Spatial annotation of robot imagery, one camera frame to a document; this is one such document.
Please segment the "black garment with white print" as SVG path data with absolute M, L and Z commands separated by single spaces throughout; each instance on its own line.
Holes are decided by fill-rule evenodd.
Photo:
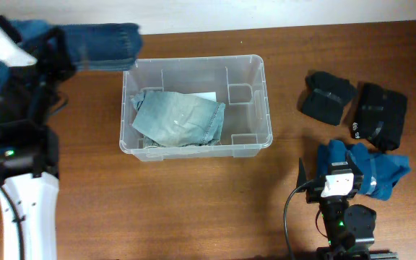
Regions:
M 381 152 L 399 148 L 407 97 L 374 83 L 363 83 L 352 129 L 353 139 L 366 139 Z

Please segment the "light blue jeans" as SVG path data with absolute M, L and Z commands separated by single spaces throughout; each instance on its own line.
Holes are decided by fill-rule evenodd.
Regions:
M 131 99 L 132 127 L 144 148 L 212 146 L 221 139 L 225 104 L 196 95 L 147 90 Z

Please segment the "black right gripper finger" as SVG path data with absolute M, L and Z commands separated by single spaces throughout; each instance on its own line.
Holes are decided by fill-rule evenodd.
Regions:
M 298 177 L 296 182 L 297 188 L 305 188 L 307 183 L 306 169 L 303 163 L 302 158 L 299 158 L 299 168 L 298 168 Z
M 354 174 L 354 176 L 359 176 L 359 177 L 362 178 L 363 177 L 363 172 L 359 169 L 359 167 L 355 163 L 354 156 L 351 153 L 351 151 L 346 151 L 345 160 L 348 164 L 348 167 L 351 169 L 352 173 Z

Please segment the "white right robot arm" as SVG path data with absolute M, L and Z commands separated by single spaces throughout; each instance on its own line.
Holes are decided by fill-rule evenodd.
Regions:
M 371 251 L 374 244 L 376 212 L 361 204 L 350 205 L 363 183 L 363 174 L 349 155 L 328 166 L 329 173 L 307 179 L 303 161 L 299 161 L 297 192 L 306 194 L 308 204 L 319 204 L 327 247 L 316 249 L 323 260 L 397 260 L 392 251 Z

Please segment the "blue garment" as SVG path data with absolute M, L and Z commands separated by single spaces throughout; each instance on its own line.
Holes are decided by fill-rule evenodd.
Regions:
M 345 144 L 334 139 L 318 147 L 316 175 L 327 175 L 329 166 L 345 161 L 346 155 L 351 156 L 363 174 L 358 193 L 382 201 L 391 198 L 395 185 L 411 171 L 408 156 L 370 152 L 362 143 Z

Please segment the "dark blue jeans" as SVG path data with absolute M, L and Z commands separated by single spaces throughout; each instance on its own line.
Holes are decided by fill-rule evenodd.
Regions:
M 76 72 L 127 70 L 143 46 L 139 27 L 134 23 L 52 25 L 39 19 L 8 20 L 22 33 L 24 40 L 50 27 L 60 27 L 65 33 L 66 47 Z

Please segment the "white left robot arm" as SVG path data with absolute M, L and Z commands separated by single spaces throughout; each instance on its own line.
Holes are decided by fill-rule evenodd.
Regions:
M 32 42 L 0 16 L 0 207 L 5 259 L 55 259 L 59 139 L 48 119 L 69 99 L 75 74 L 64 32 Z

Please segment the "small black garment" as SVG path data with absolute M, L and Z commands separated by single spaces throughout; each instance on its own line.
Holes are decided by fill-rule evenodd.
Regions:
M 301 112 L 325 124 L 338 126 L 345 106 L 357 96 L 358 90 L 348 79 L 325 71 L 315 71 L 305 78 L 310 92 Z

